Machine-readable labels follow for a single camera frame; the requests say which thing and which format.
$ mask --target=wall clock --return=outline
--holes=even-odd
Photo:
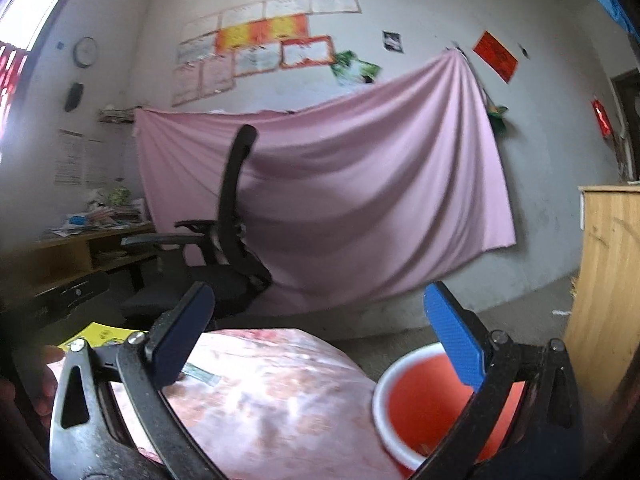
[[[89,68],[98,59],[98,42],[94,38],[82,38],[74,46],[74,63]]]

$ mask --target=blue gripper pad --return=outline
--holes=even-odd
[[[484,381],[484,352],[463,322],[462,310],[444,285],[431,283],[424,290],[424,313],[458,378],[476,392]]]

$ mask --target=metal screw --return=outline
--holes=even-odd
[[[72,352],[79,352],[84,348],[84,345],[86,345],[84,339],[74,339],[69,345],[69,349]]]
[[[134,332],[127,337],[127,342],[131,345],[137,345],[145,340],[145,334],[143,332]]]
[[[491,341],[497,345],[504,345],[509,340],[509,336],[503,330],[494,330],[491,332]]]
[[[564,342],[561,339],[552,339],[551,349],[554,352],[564,352]]]

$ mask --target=plastic bucket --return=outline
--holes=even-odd
[[[524,383],[513,385],[478,460],[498,451],[523,387]],[[458,379],[440,343],[405,355],[382,375],[373,395],[373,418],[386,450],[409,471],[416,471],[453,426],[472,393]]]

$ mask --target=pink fabric bag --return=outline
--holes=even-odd
[[[342,352],[300,330],[200,336],[188,363],[221,377],[185,377],[164,394],[199,446],[239,480],[401,480],[371,415],[375,383]],[[60,376],[63,362],[50,365]],[[136,445],[154,450],[121,384]]]
[[[515,243],[482,95],[457,50],[295,114],[137,111],[159,232],[216,217],[226,154],[245,123],[260,137],[239,208],[248,246],[274,277],[254,314],[378,300]]]

